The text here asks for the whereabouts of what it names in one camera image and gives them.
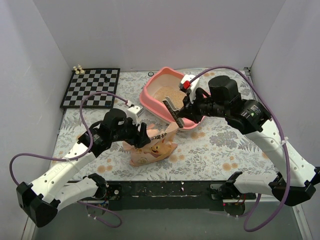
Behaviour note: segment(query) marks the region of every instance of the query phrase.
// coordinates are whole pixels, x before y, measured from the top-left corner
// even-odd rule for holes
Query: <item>white bracket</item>
[[[180,84],[183,85],[186,81],[190,81],[191,79],[193,79],[195,77],[195,75],[192,75],[192,74],[186,74],[184,75],[184,77],[182,78]],[[190,102],[193,104],[194,103],[194,100],[196,99],[196,90],[197,88],[200,87],[200,82],[199,82],[199,78],[197,78],[196,80],[194,80],[192,83],[191,83],[191,86],[189,87],[188,91],[190,91],[190,95],[189,95],[189,98],[190,98]]]
[[[72,183],[61,188],[55,196],[56,200],[60,200],[60,204],[57,207],[58,211],[81,199],[94,196],[97,190],[97,183],[88,177],[77,183]]]
[[[234,186],[242,194],[256,193],[273,196],[269,183],[273,182],[276,177],[276,173],[265,175],[251,175],[243,173],[236,178]]]
[[[133,124],[138,125],[140,123],[138,114],[142,110],[140,106],[134,105],[126,109],[126,116],[132,118]]]

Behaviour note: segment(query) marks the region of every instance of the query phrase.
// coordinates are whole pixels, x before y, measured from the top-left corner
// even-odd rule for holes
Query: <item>paper bag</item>
[[[153,129],[154,124],[148,126],[146,133],[151,139],[151,143],[142,148],[135,148],[125,141],[123,149],[131,154],[130,165],[143,166],[168,158],[177,148],[177,144],[173,143],[174,137],[178,130],[178,125],[172,122],[165,131]]]

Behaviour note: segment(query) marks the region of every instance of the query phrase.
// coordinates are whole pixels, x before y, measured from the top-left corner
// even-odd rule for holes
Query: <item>floral tablecloth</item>
[[[196,75],[200,70],[181,72]],[[255,98],[249,85],[237,73],[229,70],[206,73],[200,79],[200,86],[209,91],[208,81],[213,76],[220,75],[227,75],[236,80],[243,98]],[[116,94],[131,100],[134,104],[140,104],[139,94],[149,79],[148,72],[121,72]],[[114,108],[125,110],[126,106],[116,99]],[[84,109],[83,115],[90,126],[102,120],[107,111],[109,110]],[[165,129],[167,126],[146,110],[140,119],[147,125],[155,124],[158,129]],[[79,110],[66,110],[53,156],[63,157],[84,132]],[[178,147],[169,158],[140,167],[129,165],[130,153],[123,150],[121,142],[115,142],[109,150],[82,168],[72,180],[82,180],[83,176],[92,173],[98,173],[106,180],[113,181],[199,181],[227,180],[235,171],[253,175],[275,172],[274,165],[268,157],[238,130],[228,126],[223,118],[206,117],[196,129],[188,132],[179,131],[174,142]]]

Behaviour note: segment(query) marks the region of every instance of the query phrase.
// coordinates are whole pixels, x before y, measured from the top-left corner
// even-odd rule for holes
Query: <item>pink litter box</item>
[[[182,99],[185,96],[185,93],[181,92],[179,89],[179,83],[183,77],[184,74],[175,71],[170,67],[166,66],[162,68],[159,72],[153,75],[143,87],[143,90],[140,94],[141,104],[152,114],[156,115],[166,123],[174,122],[175,120],[169,113],[162,100],[165,99],[165,96],[168,96],[173,101],[175,107],[181,108],[183,106]],[[183,118],[183,121],[184,128],[180,128],[182,131],[194,129],[199,124],[194,123],[186,118]]]

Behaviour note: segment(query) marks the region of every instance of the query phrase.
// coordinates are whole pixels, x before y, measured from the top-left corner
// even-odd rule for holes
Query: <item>cable tie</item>
[[[285,144],[288,143],[288,140],[289,140],[289,138],[288,138],[287,136],[285,136],[285,137],[284,137],[284,140],[281,141],[281,144],[279,144],[278,147],[276,147],[276,148],[274,148],[274,149],[271,149],[271,150],[268,150],[268,151],[263,151],[263,152],[264,152],[264,153],[273,152],[273,151],[275,151],[275,150],[277,150],[277,149],[279,149],[279,148],[282,148],[283,145],[285,145]]]
[[[68,163],[72,164],[72,166],[74,166],[74,167],[78,170],[78,172],[80,172],[80,168],[78,168],[77,165],[75,165],[75,164],[73,163],[73,161],[71,161],[71,160],[70,160],[69,158],[67,158],[67,157],[64,157],[64,159],[65,159]]]

